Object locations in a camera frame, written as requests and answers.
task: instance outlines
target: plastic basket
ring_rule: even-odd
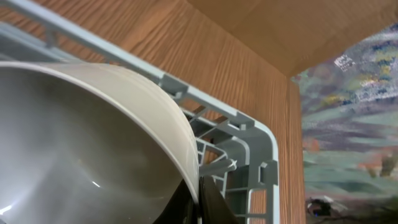
[[[0,22],[0,60],[83,62],[57,48],[55,34],[61,33],[147,77],[180,105],[197,139],[200,172],[213,176],[239,222],[279,223],[278,147],[269,128],[32,1],[2,0],[1,4],[41,23],[46,41]],[[199,106],[188,110],[186,100]],[[209,111],[221,117],[212,121],[206,118]],[[206,152],[215,159],[204,165]]]

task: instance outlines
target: white bowl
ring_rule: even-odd
[[[198,203],[192,129],[148,79],[114,65],[0,62],[0,220],[152,223],[182,179]]]

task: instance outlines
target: cardboard box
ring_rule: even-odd
[[[292,77],[398,22],[398,0],[187,0]]]

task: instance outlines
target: brown tabletop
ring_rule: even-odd
[[[299,88],[278,70],[184,0],[35,1],[267,125],[279,145],[281,223],[305,223]],[[44,38],[41,26],[15,12],[0,8],[0,17]],[[104,62],[59,40],[77,57]],[[252,202],[258,210],[264,197]]]

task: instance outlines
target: painted canvas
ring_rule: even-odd
[[[308,197],[398,195],[398,24],[293,77]]]

